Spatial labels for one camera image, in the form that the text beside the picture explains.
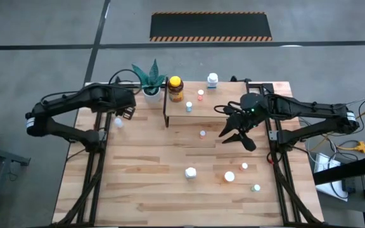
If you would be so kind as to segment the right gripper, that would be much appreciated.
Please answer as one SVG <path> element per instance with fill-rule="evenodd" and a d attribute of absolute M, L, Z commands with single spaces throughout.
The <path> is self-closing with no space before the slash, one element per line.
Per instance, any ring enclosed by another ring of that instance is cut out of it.
<path fill-rule="evenodd" d="M 268 105 L 263 95 L 258 93 L 247 93 L 242 95 L 239 102 L 230 101 L 229 104 L 238 108 L 239 117 L 228 117 L 226 125 L 219 134 L 219 137 L 225 136 L 232 130 L 242 132 L 244 129 L 251 129 L 258 126 L 269 117 Z M 225 139 L 222 143 L 240 142 L 247 151 L 256 150 L 256 145 L 245 133 L 233 134 Z"/>

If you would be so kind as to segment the amber bottle yellow lid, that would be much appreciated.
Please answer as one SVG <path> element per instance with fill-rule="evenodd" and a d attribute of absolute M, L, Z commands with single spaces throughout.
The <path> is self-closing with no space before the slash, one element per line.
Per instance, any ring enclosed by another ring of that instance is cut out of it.
<path fill-rule="evenodd" d="M 173 76 L 168 82 L 169 99 L 172 102 L 180 102 L 183 100 L 183 80 L 179 76 Z"/>

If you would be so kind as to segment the wooden shelf black legs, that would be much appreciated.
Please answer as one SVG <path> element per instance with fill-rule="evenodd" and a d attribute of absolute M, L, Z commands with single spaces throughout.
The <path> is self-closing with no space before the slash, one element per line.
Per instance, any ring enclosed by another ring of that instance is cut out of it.
<path fill-rule="evenodd" d="M 215 89 L 208 89 L 206 82 L 184 81 L 183 100 L 172 102 L 166 92 L 163 115 L 167 127 L 173 125 L 210 124 L 221 122 L 226 115 L 216 112 L 214 107 L 226 105 L 230 101 L 238 102 L 247 92 L 245 82 L 219 82 Z M 204 90 L 203 99 L 198 100 L 198 90 Z M 192 111 L 186 111 L 186 103 L 192 102 Z"/>

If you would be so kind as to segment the green plant white pot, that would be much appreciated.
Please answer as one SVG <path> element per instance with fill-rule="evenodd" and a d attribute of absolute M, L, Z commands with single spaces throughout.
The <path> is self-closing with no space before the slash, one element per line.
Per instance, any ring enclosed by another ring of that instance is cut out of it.
<path fill-rule="evenodd" d="M 132 69 L 141 81 L 141 87 L 147 103 L 154 103 L 161 99 L 161 86 L 166 75 L 160 75 L 157 60 L 153 61 L 149 73 L 145 73 L 138 66 L 132 64 Z"/>

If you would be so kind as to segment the white paper sheet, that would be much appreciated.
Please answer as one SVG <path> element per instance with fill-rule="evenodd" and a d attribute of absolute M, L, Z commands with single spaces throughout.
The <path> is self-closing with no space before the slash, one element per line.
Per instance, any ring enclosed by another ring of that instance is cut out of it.
<path fill-rule="evenodd" d="M 338 167 L 341 165 L 339 161 L 333 159 L 329 161 L 329 159 L 330 158 L 327 155 L 321 153 L 317 154 L 314 163 L 314 173 L 318 173 L 329 168 Z M 342 201 L 348 201 L 349 194 L 342 189 L 342 182 L 340 180 L 316 185 L 316 190 L 320 193 L 325 193 Z"/>

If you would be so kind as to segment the black mat hazard stripes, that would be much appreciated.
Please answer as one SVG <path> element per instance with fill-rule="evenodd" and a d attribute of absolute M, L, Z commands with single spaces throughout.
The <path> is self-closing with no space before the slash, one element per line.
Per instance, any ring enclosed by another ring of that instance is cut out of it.
<path fill-rule="evenodd" d="M 269 42 L 267 15 L 263 11 L 154 12 L 151 42 Z"/>

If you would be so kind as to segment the yellow power splitter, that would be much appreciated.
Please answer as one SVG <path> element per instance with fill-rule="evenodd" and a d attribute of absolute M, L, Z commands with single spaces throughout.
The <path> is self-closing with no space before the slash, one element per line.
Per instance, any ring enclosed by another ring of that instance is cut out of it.
<path fill-rule="evenodd" d="M 343 146 L 336 146 L 337 149 L 345 150 L 345 151 L 358 151 L 360 153 L 365 154 L 365 142 L 364 141 L 357 141 L 357 144 L 352 148 L 345 148 Z"/>

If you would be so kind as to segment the black aluminium rig frame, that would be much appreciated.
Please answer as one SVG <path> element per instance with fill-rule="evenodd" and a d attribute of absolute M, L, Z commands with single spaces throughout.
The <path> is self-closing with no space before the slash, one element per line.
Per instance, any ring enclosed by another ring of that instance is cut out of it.
<path fill-rule="evenodd" d="M 248 82 L 247 92 L 290 96 L 287 82 Z M 300 210 L 275 178 L 266 156 L 276 122 L 261 123 L 249 136 L 257 149 L 223 144 L 226 121 L 167 127 L 165 95 L 147 103 L 136 96 L 136 112 L 122 128 L 109 126 L 106 154 L 70 147 L 52 225 L 108 227 L 257 227 L 303 222 Z M 200 131 L 206 136 L 200 139 Z M 247 163 L 248 168 L 240 170 Z M 195 179 L 184 171 L 196 169 Z M 227 171 L 233 182 L 223 179 Z M 252 192 L 254 184 L 259 192 Z"/>

